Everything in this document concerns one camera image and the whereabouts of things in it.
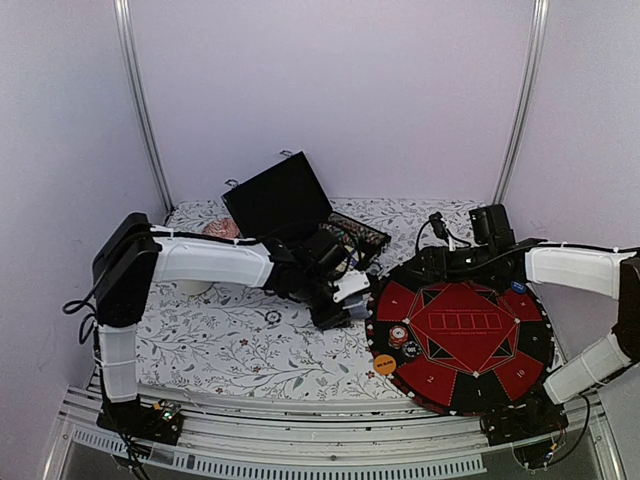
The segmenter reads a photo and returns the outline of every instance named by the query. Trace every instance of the white floral surface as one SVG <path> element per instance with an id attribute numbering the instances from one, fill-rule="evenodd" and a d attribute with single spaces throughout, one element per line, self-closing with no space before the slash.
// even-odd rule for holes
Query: white floral surface
<path id="1" fill-rule="evenodd" d="M 332 201 L 334 209 L 389 233 L 391 243 L 371 270 L 384 273 L 413 255 L 430 213 L 442 212 L 452 232 L 471 239 L 475 202 L 426 200 Z M 178 206 L 168 226 L 201 232 L 228 217 L 216 202 Z M 439 241 L 429 228 L 424 244 Z M 175 284 L 154 284 L 138 328 L 142 383 L 189 391 L 291 399 L 396 398 L 402 394 L 373 372 L 362 321 L 320 332 L 299 304 L 259 289 L 215 284 L 184 296 Z"/>

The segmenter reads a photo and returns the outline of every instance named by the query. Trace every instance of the blue poker chip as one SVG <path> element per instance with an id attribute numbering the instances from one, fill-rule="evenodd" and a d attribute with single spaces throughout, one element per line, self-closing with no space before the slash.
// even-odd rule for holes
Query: blue poker chip
<path id="1" fill-rule="evenodd" d="M 511 282 L 511 290 L 519 294 L 524 294 L 527 293 L 527 286 L 524 283 Z"/>

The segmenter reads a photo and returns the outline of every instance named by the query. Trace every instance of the white wall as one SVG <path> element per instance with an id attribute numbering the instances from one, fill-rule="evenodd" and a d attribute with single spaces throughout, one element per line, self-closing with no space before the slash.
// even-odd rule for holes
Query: white wall
<path id="1" fill-rule="evenodd" d="M 93 367 L 60 307 L 121 219 L 160 202 L 113 2 L 0 1 L 0 478 L 37 478 L 67 384 Z"/>
<path id="2" fill-rule="evenodd" d="M 551 2 L 538 82 L 507 197 L 520 238 L 640 245 L 640 3 Z M 613 301 L 543 290 L 575 355 L 616 319 Z M 640 478 L 640 372 L 601 390 L 629 479 Z"/>
<path id="3" fill-rule="evenodd" d="M 490 200 L 533 3 L 132 2 L 176 199 L 301 149 L 332 196 Z"/>

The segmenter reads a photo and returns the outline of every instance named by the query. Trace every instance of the ventilation grille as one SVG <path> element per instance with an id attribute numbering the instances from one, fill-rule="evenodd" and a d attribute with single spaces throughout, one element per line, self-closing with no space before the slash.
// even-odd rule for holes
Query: ventilation grille
<path id="1" fill-rule="evenodd" d="M 75 427 L 75 442 L 111 455 L 126 456 L 122 440 L 109 433 Z M 220 460 L 205 455 L 162 452 L 149 464 L 224 480 L 420 480 L 459 478 L 487 470 L 480 455 L 390 466 L 274 466 Z"/>

